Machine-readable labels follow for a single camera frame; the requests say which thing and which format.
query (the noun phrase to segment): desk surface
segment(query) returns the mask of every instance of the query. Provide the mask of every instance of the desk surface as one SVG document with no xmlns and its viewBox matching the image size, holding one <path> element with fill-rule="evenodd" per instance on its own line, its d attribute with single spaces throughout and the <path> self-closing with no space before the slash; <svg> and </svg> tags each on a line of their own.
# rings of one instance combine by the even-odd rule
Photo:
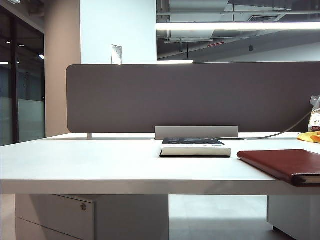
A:
<svg viewBox="0 0 320 240">
<path fill-rule="evenodd" d="M 290 186 L 237 158 L 237 152 L 244 150 L 305 149 L 320 153 L 316 143 L 277 138 L 224 140 L 232 149 L 231 158 L 161 158 L 162 141 L 151 139 L 154 133 L 105 133 L 93 136 L 93 140 L 85 136 L 71 133 L 1 147 L 1 192 L 320 194 L 320 187 Z"/>
</svg>

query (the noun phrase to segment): keyhole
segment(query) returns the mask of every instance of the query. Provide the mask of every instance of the keyhole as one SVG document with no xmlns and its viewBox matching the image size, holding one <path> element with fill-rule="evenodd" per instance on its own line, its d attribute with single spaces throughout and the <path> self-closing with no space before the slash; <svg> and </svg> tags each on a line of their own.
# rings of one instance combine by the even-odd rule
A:
<svg viewBox="0 0 320 240">
<path fill-rule="evenodd" d="M 87 210 L 87 205 L 85 205 L 84 203 L 82 203 L 80 207 L 82 211 Z"/>
</svg>

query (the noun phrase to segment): book cover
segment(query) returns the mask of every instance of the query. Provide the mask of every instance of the book cover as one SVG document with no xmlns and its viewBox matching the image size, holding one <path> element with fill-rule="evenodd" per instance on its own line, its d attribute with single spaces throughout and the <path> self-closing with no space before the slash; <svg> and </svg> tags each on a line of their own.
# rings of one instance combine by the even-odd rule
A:
<svg viewBox="0 0 320 240">
<path fill-rule="evenodd" d="M 231 149 L 214 138 L 165 138 L 160 157 L 228 158 Z"/>
<path fill-rule="evenodd" d="M 320 187 L 320 154 L 303 149 L 239 151 L 244 162 L 293 186 Z"/>
</svg>

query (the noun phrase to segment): floor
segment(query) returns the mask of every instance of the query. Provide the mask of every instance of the floor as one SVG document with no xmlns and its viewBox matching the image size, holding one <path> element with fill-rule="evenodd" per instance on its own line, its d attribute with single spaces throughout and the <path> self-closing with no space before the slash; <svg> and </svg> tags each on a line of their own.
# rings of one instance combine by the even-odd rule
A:
<svg viewBox="0 0 320 240">
<path fill-rule="evenodd" d="M 266 196 L 169 196 L 170 240 L 292 240 L 267 222 Z M 15 196 L 1 195 L 1 240 L 16 240 Z"/>
</svg>

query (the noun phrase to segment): light fixture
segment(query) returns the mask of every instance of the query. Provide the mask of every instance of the light fixture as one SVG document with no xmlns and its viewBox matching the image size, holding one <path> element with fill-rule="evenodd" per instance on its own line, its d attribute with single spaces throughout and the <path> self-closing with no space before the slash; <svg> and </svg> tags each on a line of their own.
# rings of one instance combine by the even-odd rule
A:
<svg viewBox="0 0 320 240">
<path fill-rule="evenodd" d="M 8 0 L 12 4 L 19 4 L 21 0 Z"/>
<path fill-rule="evenodd" d="M 7 61 L 0 61 L 0 65 L 7 65 L 9 64 L 9 62 Z"/>
<path fill-rule="evenodd" d="M 193 60 L 166 60 L 156 61 L 156 64 L 192 64 Z"/>
<path fill-rule="evenodd" d="M 320 22 L 170 22 L 157 23 L 157 30 L 319 30 Z"/>
</svg>

